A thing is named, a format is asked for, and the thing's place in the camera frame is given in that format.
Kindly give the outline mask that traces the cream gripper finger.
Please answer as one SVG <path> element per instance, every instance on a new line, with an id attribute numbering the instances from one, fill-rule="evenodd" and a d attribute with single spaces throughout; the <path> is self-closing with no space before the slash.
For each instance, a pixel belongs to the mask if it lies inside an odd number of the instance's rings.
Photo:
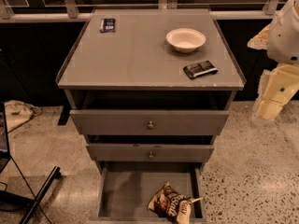
<path id="1" fill-rule="evenodd" d="M 274 119 L 283 106 L 273 102 L 261 101 L 257 109 L 257 116 L 261 119 Z"/>

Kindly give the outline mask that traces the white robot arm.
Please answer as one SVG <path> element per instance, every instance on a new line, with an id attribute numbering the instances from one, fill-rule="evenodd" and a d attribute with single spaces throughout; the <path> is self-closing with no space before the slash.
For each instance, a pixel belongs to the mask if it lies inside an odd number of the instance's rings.
<path id="1" fill-rule="evenodd" d="M 255 108 L 260 119 L 274 119 L 299 91 L 299 0 L 288 0 L 247 46 L 265 49 L 278 63 L 271 72 L 263 72 Z"/>

